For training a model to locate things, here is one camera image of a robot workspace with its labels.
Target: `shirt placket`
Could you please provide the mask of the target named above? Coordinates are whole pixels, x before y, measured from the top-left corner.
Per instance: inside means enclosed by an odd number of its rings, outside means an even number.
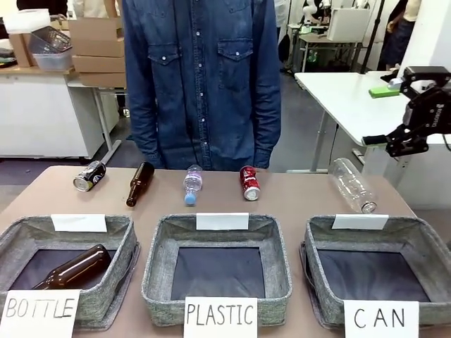
[[[212,169],[210,157],[210,144],[208,125],[206,120],[206,95],[205,95],[205,55],[203,49],[203,36],[200,29],[199,21],[202,19],[202,1],[206,0],[192,0],[191,16],[192,16],[192,36],[193,36],[193,50],[194,50],[194,78],[196,86],[196,110],[197,123],[199,125],[199,139],[202,150],[202,165],[204,169]]]

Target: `white paper label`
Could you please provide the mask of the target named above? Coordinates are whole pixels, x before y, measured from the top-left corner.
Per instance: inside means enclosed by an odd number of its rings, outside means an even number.
[[[337,214],[332,229],[382,230],[388,215]]]
[[[418,338],[417,301],[344,301],[346,338]]]
[[[0,338],[71,338],[80,290],[8,292]]]
[[[55,231],[106,232],[105,215],[102,214],[56,214],[50,217]]]
[[[184,338],[257,338],[257,298],[186,297]]]
[[[197,230],[248,230],[248,213],[197,213]]]

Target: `can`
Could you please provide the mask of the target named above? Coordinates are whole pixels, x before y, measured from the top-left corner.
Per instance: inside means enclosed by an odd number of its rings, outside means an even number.
[[[257,181],[257,170],[245,165],[240,170],[240,179],[243,190],[243,195],[248,201],[256,201],[260,195],[260,184]]]
[[[81,192],[88,192],[106,174],[106,166],[101,161],[91,162],[73,179],[73,185]]]

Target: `brown bottle in bin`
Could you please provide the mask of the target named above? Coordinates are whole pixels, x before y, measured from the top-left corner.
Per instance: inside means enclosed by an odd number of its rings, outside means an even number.
[[[139,197],[146,191],[154,176],[155,168],[149,162],[143,162],[136,170],[130,182],[130,194],[127,198],[127,205],[133,207],[136,205]]]
[[[106,271],[111,257],[101,244],[93,246],[73,260],[51,271],[34,290],[74,289]]]

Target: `blue denim shirt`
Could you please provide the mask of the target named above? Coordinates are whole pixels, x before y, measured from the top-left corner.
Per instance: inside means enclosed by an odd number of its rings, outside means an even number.
[[[132,134],[147,160],[267,168],[280,136],[273,0],[125,0],[123,19]]]

